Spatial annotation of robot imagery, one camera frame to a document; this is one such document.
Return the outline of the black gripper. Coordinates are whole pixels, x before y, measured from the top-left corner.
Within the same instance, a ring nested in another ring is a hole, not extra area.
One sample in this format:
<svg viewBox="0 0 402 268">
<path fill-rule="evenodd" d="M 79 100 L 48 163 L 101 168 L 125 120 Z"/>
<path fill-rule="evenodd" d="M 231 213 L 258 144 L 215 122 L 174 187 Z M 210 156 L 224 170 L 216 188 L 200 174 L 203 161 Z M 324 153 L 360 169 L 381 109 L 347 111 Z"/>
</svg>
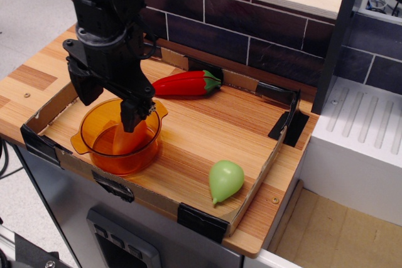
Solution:
<svg viewBox="0 0 402 268">
<path fill-rule="evenodd" d="M 107 38 L 76 26 L 75 40 L 63 42 L 68 52 L 68 72 L 74 89 L 86 106 L 104 89 L 118 96 L 125 132 L 134 132 L 154 111 L 155 90 L 141 69 L 146 58 L 143 30 L 132 26 Z"/>
</svg>

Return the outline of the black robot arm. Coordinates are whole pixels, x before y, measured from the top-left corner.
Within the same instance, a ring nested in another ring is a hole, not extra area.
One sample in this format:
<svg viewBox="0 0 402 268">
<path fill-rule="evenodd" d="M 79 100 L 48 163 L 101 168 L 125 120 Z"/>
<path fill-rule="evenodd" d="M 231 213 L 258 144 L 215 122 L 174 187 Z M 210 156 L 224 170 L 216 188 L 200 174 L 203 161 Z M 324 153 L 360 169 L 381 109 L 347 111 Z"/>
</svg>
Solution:
<svg viewBox="0 0 402 268">
<path fill-rule="evenodd" d="M 63 42 L 68 72 L 79 99 L 93 103 L 104 90 L 121 99 L 125 132 L 152 112 L 155 90 L 141 61 L 156 51 L 156 38 L 140 11 L 145 0 L 72 0 L 75 40 Z"/>
</svg>

